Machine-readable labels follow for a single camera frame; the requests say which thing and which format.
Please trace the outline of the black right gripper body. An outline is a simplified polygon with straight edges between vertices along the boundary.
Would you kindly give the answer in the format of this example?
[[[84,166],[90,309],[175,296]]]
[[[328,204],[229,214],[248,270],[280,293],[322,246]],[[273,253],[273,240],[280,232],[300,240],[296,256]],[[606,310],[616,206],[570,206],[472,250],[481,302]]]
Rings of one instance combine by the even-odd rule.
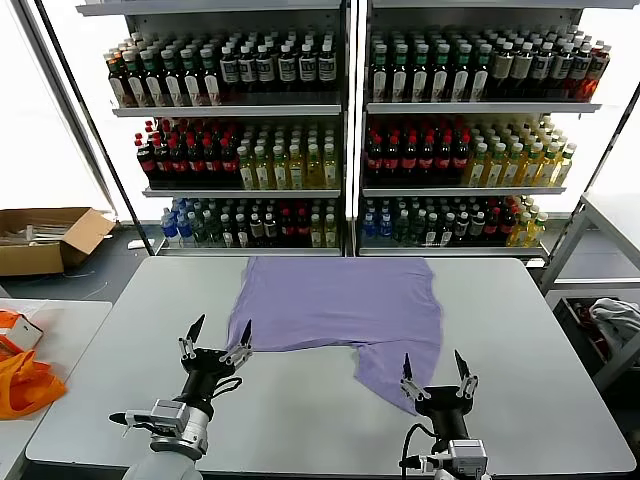
[[[470,439],[465,416],[472,410],[473,396],[460,393],[456,386],[426,388],[427,396],[414,401],[416,412],[428,418],[438,440]]]

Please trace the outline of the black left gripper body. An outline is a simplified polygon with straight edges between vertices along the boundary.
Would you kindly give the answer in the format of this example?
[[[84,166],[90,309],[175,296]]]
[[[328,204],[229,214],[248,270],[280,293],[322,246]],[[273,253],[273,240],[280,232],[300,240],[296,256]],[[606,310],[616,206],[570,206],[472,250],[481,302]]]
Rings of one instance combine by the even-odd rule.
[[[226,354],[222,350],[196,348],[194,357],[189,356],[181,361],[187,373],[181,392],[184,401],[210,401],[218,385],[235,374],[234,364],[223,360]]]

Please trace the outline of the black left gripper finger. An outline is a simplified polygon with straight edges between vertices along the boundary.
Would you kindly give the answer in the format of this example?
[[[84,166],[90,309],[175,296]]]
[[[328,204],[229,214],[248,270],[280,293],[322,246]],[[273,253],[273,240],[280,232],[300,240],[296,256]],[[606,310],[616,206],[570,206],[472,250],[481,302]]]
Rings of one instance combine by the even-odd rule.
[[[240,341],[220,358],[226,365],[243,365],[252,355],[252,321],[249,320],[242,333]]]
[[[184,337],[178,338],[179,349],[182,360],[192,360],[196,358],[195,345],[200,335],[206,316],[202,314],[188,329]]]

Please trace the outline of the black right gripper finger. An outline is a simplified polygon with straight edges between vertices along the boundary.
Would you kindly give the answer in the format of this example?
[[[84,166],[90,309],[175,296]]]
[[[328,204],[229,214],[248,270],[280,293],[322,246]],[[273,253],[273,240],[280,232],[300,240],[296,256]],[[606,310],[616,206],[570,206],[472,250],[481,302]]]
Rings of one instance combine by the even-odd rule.
[[[404,356],[400,385],[406,397],[413,401],[425,401],[431,398],[431,395],[421,385],[414,382],[408,353]]]
[[[472,399],[478,385],[479,378],[472,374],[467,362],[463,359],[458,350],[454,351],[455,361],[460,376],[460,385],[456,396],[463,399]]]

